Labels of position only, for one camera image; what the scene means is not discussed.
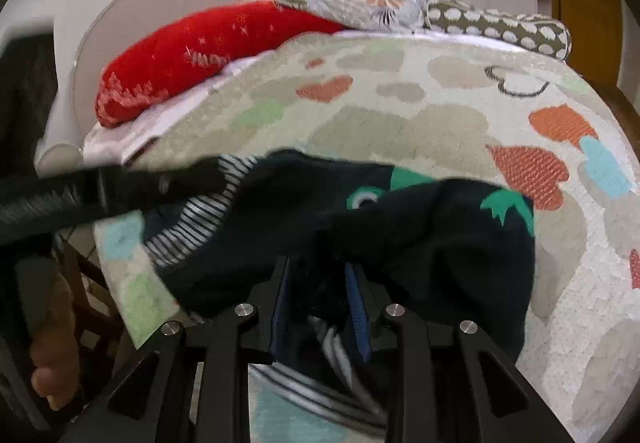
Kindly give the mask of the person's hand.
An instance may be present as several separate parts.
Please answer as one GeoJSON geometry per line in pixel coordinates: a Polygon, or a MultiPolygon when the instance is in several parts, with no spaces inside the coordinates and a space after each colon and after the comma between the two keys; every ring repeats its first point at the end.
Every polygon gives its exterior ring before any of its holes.
{"type": "Polygon", "coordinates": [[[79,388],[80,363],[73,295],[58,270],[53,271],[47,290],[46,318],[32,335],[30,357],[35,366],[32,389],[47,400],[52,411],[59,411],[79,388]]]}

